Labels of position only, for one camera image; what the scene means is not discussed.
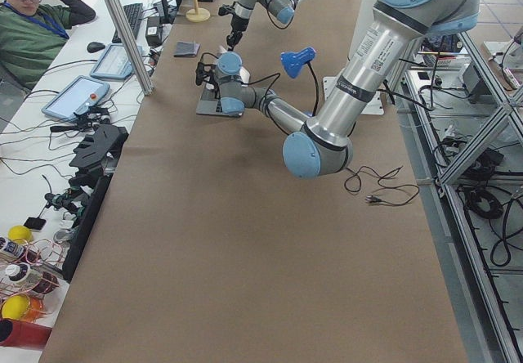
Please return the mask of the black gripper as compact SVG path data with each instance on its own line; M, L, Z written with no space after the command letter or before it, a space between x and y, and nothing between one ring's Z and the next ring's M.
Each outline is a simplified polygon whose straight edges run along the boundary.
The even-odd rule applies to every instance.
M213 91L214 97L216 99L220 99L221 98L221 85L222 85L221 79L218 77L213 77L212 80L210 81L210 83L212 85L212 91Z
M243 18L241 16L237 16L236 14L232 16L230 22L231 32L226 36L226 43L229 51L233 51L235 46L240 43L243 37L243 32L247 30L248 24L249 18Z

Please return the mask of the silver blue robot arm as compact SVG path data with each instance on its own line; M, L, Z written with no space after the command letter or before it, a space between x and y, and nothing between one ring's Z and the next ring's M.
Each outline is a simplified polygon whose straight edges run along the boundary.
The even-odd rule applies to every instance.
M302 0L235 0L230 5L222 5L218 10L218 15L232 15L231 31L226 37L228 51L232 52L239 44L257 3L266 9L273 25L276 25L274 20L277 20L283 25L282 29L286 29L291 24L300 1Z
M300 178L343 170L353 155L351 129L406 46L427 35L457 34L474 28L480 4L480 0L376 0L373 23L355 54L338 74L320 110L308 115L269 88L243 84L243 62L234 50L256 6L264 7L287 25L301 1L236 0L220 7L219 15L231 18L226 40L229 49L217 58L211 73L224 114L237 115L248 108L260 110L287 133L284 164Z

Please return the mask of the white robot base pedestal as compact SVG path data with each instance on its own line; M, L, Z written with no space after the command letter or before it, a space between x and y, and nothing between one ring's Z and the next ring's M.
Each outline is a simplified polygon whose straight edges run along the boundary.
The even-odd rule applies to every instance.
M352 68L349 78L356 77L361 81L364 74L363 60L368 56L369 47L361 47L362 42L366 39L368 30L374 22L373 5L377 0L361 0L358 16L355 21L355 30L352 35L351 45L347 53L346 66L341 69L334 77L323 77L326 82L324 87L324 101L331 98L336 90L337 80L341 74L348 74L349 67Z

